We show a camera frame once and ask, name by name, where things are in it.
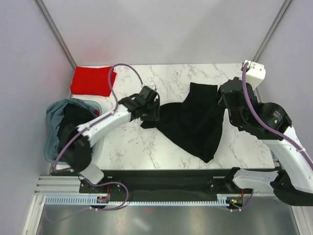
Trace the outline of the black t shirt with logo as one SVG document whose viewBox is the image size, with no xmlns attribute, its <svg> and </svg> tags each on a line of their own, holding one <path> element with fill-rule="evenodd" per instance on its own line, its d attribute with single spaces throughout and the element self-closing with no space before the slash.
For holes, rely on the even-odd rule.
<svg viewBox="0 0 313 235">
<path fill-rule="evenodd" d="M 161 105 L 159 121 L 144 121 L 143 129 L 156 128 L 171 142 L 208 163 L 214 158 L 223 132 L 225 107 L 217 85 L 191 83 L 183 102 Z"/>
</svg>

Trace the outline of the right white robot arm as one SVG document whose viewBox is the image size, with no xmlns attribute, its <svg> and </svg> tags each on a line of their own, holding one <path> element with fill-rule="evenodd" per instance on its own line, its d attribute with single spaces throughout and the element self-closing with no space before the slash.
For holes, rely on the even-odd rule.
<svg viewBox="0 0 313 235">
<path fill-rule="evenodd" d="M 272 130 L 263 127 L 253 116 L 246 102 L 247 91 L 258 118 Z M 219 92 L 227 108 L 230 124 L 261 140 L 277 158 L 280 169 L 269 173 L 262 170 L 238 169 L 224 180 L 224 187 L 234 193 L 240 188 L 269 191 L 291 206 L 313 205 L 313 163 L 302 155 L 301 144 L 284 108 L 276 103 L 258 102 L 252 86 L 243 89 L 238 77 L 223 83 Z"/>
</svg>

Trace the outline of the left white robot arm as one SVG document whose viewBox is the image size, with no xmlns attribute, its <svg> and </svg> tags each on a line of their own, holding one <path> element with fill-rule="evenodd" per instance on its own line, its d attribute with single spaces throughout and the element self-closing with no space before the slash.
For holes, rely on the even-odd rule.
<svg viewBox="0 0 313 235">
<path fill-rule="evenodd" d="M 134 119 L 159 120 L 159 110 L 159 95 L 144 98 L 133 94 L 125 97 L 118 101 L 113 110 L 87 123 L 65 128 L 59 156 L 75 173 L 89 181 L 93 190 L 103 192 L 108 184 L 102 170 L 92 162 L 92 147 L 109 132 Z"/>
</svg>

